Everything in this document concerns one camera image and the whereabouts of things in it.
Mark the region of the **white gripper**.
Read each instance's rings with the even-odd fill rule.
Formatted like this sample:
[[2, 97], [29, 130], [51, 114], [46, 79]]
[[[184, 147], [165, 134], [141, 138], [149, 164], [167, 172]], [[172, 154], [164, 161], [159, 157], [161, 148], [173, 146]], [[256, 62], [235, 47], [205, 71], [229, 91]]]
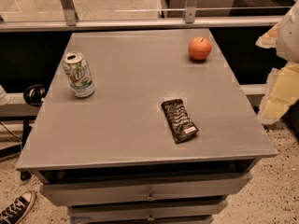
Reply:
[[273, 68], [266, 80], [258, 112], [258, 120], [265, 125], [279, 121], [299, 100], [299, 1], [280, 24], [271, 27], [255, 43], [263, 49], [274, 49], [276, 44], [277, 56], [288, 62], [281, 69]]

